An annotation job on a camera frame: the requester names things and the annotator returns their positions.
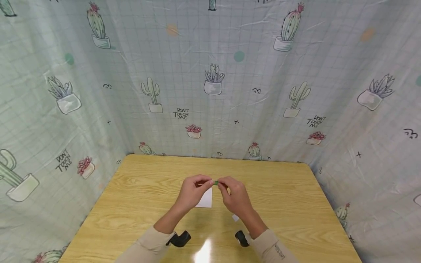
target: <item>wooden table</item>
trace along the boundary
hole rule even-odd
[[[255,210],[301,263],[361,263],[308,165],[303,163],[128,155],[60,263],[114,262],[174,203],[195,174],[242,181]],[[178,224],[192,239],[162,262],[258,262],[234,234],[246,231],[213,188],[212,208],[194,208]]]

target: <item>sleeve cuff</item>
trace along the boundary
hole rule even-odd
[[[147,248],[148,250],[160,251],[166,246],[166,244],[168,243],[168,241],[170,241],[171,237],[173,237],[174,234],[174,231],[171,234],[164,234],[158,232],[153,226],[151,226],[139,238],[138,241],[143,247]]]
[[[275,233],[267,229],[256,239],[252,239],[250,235],[246,236],[248,243],[256,250],[258,255],[262,255],[266,250],[273,247],[278,241],[278,237]]]

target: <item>green dot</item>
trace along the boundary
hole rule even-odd
[[[415,84],[416,84],[418,87],[421,87],[421,75],[419,75],[419,76],[418,76],[417,80],[415,81]]]
[[[64,59],[69,65],[73,65],[75,63],[75,59],[70,53],[67,53],[66,55],[64,55]]]
[[[242,51],[237,51],[237,52],[235,52],[235,54],[234,54],[234,60],[235,61],[237,61],[237,62],[241,62],[241,61],[243,61],[243,59],[244,59],[244,52],[242,52]]]

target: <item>orange dot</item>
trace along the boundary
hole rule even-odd
[[[167,25],[167,34],[173,37],[178,36],[179,30],[177,29],[176,24],[168,24]]]
[[[374,27],[367,28],[360,37],[360,40],[365,42],[369,41],[374,35],[375,29]]]

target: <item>cactus print curtain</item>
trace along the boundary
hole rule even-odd
[[[419,1],[0,10],[1,262],[58,262],[129,153],[307,163],[364,263],[421,258]]]

